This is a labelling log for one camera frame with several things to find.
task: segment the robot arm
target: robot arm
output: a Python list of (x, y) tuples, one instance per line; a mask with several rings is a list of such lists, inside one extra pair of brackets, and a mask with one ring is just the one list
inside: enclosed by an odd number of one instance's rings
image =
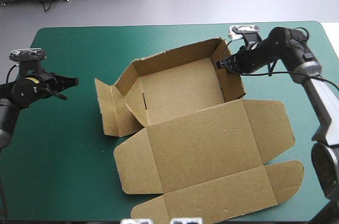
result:
[(312, 138), (316, 142), (312, 163), (330, 199), (310, 223), (336, 223), (331, 221), (339, 220), (339, 100), (321, 78), (322, 67), (306, 44), (308, 33), (277, 27), (261, 40), (258, 32), (253, 25), (231, 26), (231, 39), (244, 39), (245, 45), (217, 66), (227, 73), (246, 75), (281, 59), (292, 80), (304, 87), (320, 123)]
[(78, 78), (46, 72), (40, 63), (45, 57), (42, 49), (15, 50), (10, 54), (10, 59), (19, 63), (19, 74), (16, 81), (0, 85), (0, 151), (11, 142), (20, 110), (51, 96), (65, 100), (67, 97), (60, 92), (78, 85)]

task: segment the hole in cardboard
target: hole in cardboard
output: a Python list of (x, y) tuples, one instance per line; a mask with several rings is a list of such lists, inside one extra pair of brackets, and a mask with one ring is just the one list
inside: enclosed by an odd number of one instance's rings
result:
[(145, 100), (145, 95), (144, 95), (144, 93), (142, 93), (142, 98), (144, 99), (145, 109), (147, 110), (147, 105), (146, 105), (146, 100)]

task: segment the green table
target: green table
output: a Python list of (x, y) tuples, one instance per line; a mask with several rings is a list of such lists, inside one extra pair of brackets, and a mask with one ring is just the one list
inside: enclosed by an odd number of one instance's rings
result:
[[(266, 37), (275, 26), (304, 27), (309, 46), (324, 67), (324, 77), (337, 81), (339, 61), (317, 22), (259, 23)], [(0, 175), (10, 219), (118, 220), (154, 195), (123, 193), (113, 150), (127, 139), (105, 136), (94, 78), (114, 83), (135, 58), (197, 41), (223, 37), (229, 24), (92, 28), (47, 28), (32, 47), (43, 48), (48, 71), (79, 77), (67, 101), (33, 103), (22, 111), (12, 144), (0, 154)], [(231, 45), (236, 51), (241, 42)], [(285, 70), (281, 63), (276, 70)], [(296, 144), (272, 163), (298, 159), (305, 166), (300, 191), (287, 203), (241, 220), (307, 220), (326, 203), (310, 160), (311, 137), (318, 121), (304, 89), (288, 75), (243, 78), (246, 98), (284, 102)]]

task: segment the wire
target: wire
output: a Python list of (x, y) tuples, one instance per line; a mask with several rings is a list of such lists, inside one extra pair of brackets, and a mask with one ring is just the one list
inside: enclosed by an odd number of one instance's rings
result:
[[(226, 54), (226, 51), (228, 49), (225, 48), (225, 51), (224, 51), (224, 54), (223, 54), (223, 59), (225, 60), (225, 54)], [(339, 91), (339, 86), (336, 85), (335, 83), (333, 83), (332, 81), (328, 80), (328, 79), (325, 79), (325, 78), (322, 78), (320, 75), (319, 76), (310, 76), (306, 73), (302, 73), (302, 72), (297, 72), (297, 71), (271, 71), (271, 72), (268, 72), (268, 73), (258, 73), (258, 74), (247, 74), (247, 73), (238, 73), (234, 70), (232, 70), (231, 68), (228, 67), (228, 65), (225, 63), (224, 66), (226, 67), (226, 69), (230, 72), (232, 72), (233, 74), (236, 74), (236, 75), (239, 75), (239, 76), (252, 76), (252, 77), (255, 77), (255, 76), (271, 76), (271, 75), (274, 75), (274, 74), (294, 74), (294, 75), (301, 75), (301, 76), (305, 76), (306, 78), (312, 78), (312, 79), (316, 79), (316, 80), (319, 80), (319, 81), (322, 81), (322, 82), (327, 82), (331, 85), (333, 85), (338, 91)]]
[(51, 0), (50, 3), (49, 3), (48, 8), (46, 8), (46, 5), (45, 5), (45, 3), (43, 3), (43, 1), (41, 1), (41, 0), (37, 0), (37, 1), (38, 1), (39, 3), (41, 3), (44, 12), (49, 11), (49, 10), (51, 9), (52, 3), (55, 2), (55, 0)]
[(10, 68), (10, 70), (8, 71), (7, 77), (6, 77), (6, 84), (8, 84), (8, 81), (10, 80), (10, 74), (15, 67), (16, 65), (13, 65), (12, 68)]
[(6, 201), (5, 192), (2, 186), (1, 179), (0, 179), (0, 194), (1, 194), (1, 199), (2, 199), (2, 205), (4, 207), (4, 212), (5, 212), (5, 224), (8, 224), (8, 206), (7, 206), (7, 201)]

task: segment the yellow label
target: yellow label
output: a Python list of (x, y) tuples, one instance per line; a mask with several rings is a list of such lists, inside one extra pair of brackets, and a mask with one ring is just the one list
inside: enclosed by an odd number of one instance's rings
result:
[(37, 79), (34, 78), (34, 77), (25, 77), (24, 79), (28, 79), (28, 80), (30, 80), (30, 81), (33, 81), (33, 82), (36, 83), (36, 84), (40, 83), (40, 81), (37, 80)]

